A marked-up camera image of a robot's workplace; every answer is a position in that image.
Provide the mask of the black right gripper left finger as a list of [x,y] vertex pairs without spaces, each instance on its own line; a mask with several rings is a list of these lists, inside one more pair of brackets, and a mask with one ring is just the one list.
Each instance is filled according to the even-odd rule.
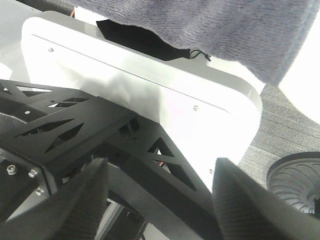
[[93,160],[48,199],[0,225],[2,240],[93,240],[107,207],[108,161]]

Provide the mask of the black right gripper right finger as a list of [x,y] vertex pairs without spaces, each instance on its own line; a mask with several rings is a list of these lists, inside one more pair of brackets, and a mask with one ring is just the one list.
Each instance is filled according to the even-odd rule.
[[228,158],[215,162],[214,214],[225,240],[318,240],[320,221],[264,189]]

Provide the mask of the white robot base panel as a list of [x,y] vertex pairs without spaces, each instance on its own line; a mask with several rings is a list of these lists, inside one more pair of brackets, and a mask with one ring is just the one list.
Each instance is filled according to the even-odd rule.
[[26,19],[21,49],[31,83],[82,90],[159,123],[207,188],[216,159],[238,164],[259,129],[260,94],[242,78],[185,58],[158,60],[64,14]]

